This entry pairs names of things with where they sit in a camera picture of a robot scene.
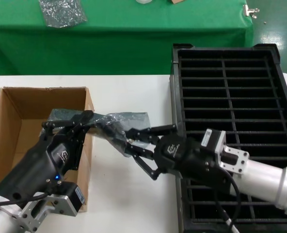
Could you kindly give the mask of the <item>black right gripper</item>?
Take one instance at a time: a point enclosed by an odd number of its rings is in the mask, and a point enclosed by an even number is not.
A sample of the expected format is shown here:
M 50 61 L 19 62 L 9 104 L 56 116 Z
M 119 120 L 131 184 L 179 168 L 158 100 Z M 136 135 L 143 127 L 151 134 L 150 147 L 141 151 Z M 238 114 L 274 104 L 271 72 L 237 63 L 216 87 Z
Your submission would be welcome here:
M 133 157 L 137 165 L 152 179 L 170 173 L 182 179 L 193 180 L 200 185 L 223 193 L 230 193 L 230 179 L 217 164 L 214 152 L 205 149 L 193 138 L 170 135 L 177 132 L 175 124 L 138 130 L 131 128 L 126 137 L 156 145 L 154 152 L 132 144 L 127 144 L 125 154 Z M 145 160 L 153 161 L 152 168 Z

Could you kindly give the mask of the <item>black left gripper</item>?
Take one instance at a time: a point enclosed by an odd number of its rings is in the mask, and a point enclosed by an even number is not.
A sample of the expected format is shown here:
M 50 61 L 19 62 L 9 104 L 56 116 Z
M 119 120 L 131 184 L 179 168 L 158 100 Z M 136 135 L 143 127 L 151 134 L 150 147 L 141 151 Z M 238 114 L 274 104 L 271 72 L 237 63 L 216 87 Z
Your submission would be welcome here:
M 9 200 L 27 200 L 45 192 L 47 180 L 62 177 L 68 170 L 79 168 L 85 135 L 94 116 L 92 110 L 52 110 L 43 129 L 71 127 L 51 136 L 41 136 L 0 182 L 0 196 Z

